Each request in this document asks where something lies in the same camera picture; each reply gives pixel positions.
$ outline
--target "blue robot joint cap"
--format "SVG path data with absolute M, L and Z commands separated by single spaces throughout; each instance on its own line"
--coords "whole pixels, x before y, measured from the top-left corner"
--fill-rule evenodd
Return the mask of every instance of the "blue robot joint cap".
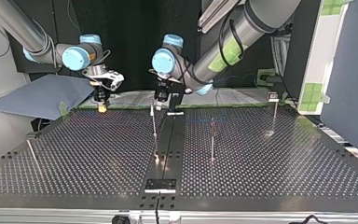
M 184 40 L 179 35 L 165 35 L 164 40 L 162 42 L 166 44 L 174 45 L 182 49 Z
M 98 35 L 81 35 L 80 43 L 102 44 L 101 38 Z
M 169 74 L 175 68 L 175 57 L 168 49 L 158 49 L 153 56 L 152 65 L 158 73 Z

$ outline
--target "metal post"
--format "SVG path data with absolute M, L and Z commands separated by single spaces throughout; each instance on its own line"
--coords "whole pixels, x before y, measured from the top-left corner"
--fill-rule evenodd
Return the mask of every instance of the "metal post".
M 31 151 L 32 158 L 33 158 L 34 160 L 37 160 L 37 157 L 36 157 L 36 155 L 34 154 L 34 148 L 32 147 L 31 141 L 30 141 L 29 139 L 27 139 L 27 144 L 28 144 L 28 148 L 29 148 L 30 151 Z
M 0 24 L 30 52 L 45 46 L 43 31 L 12 0 L 0 0 Z

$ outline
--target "metal plate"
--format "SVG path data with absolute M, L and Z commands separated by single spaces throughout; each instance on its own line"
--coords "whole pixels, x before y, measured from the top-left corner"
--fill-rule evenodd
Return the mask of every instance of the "metal plate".
M 292 109 L 189 109 L 158 129 L 156 155 L 148 111 L 78 111 L 34 142 L 38 161 L 0 160 L 0 207 L 358 212 L 358 160 Z M 162 177 L 175 194 L 144 193 Z
M 0 166 L 0 199 L 25 197 L 35 202 L 28 206 L 40 206 L 39 200 L 53 198 L 54 207 L 62 207 L 60 201 L 76 198 L 99 207 L 132 208 L 154 154 L 152 125 L 145 110 L 77 111 L 33 142 L 37 161 L 23 150 Z M 162 127 L 162 114 L 157 125 Z
M 293 110 L 195 109 L 184 122 L 175 209 L 358 212 L 358 160 Z

